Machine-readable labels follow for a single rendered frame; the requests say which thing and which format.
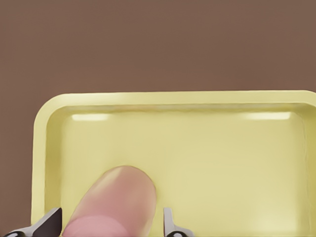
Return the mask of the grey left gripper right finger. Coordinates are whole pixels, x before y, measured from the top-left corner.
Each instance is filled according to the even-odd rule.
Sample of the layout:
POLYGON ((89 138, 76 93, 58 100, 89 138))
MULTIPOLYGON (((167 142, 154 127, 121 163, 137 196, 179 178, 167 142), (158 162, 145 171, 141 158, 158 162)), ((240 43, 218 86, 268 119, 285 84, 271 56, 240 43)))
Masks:
POLYGON ((195 237, 191 230, 175 225, 169 207, 163 208, 163 234, 164 237, 195 237))

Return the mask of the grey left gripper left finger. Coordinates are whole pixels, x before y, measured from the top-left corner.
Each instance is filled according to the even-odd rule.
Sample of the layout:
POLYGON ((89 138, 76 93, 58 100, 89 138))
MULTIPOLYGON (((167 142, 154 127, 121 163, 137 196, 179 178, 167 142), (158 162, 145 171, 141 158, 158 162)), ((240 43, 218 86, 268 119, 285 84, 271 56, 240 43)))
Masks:
POLYGON ((35 224, 13 230, 2 237, 59 237, 62 232, 62 208, 47 212, 35 224))

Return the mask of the pink rounded cylindrical object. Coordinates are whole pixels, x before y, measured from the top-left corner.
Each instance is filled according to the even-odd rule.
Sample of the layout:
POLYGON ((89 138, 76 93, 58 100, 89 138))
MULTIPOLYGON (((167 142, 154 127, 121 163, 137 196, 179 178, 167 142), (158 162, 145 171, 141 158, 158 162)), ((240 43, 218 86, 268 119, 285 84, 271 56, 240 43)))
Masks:
POLYGON ((148 237, 156 204, 156 188, 145 172, 115 167, 86 192, 62 237, 148 237))

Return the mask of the pale yellow rectangular tray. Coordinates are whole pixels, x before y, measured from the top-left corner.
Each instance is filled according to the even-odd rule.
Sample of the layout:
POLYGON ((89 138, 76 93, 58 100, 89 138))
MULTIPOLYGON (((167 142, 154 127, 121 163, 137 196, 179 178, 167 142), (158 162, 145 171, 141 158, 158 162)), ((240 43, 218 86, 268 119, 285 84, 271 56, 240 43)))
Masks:
POLYGON ((31 221, 67 223, 107 170, 135 166, 196 237, 316 237, 316 92, 62 94, 34 123, 31 221))

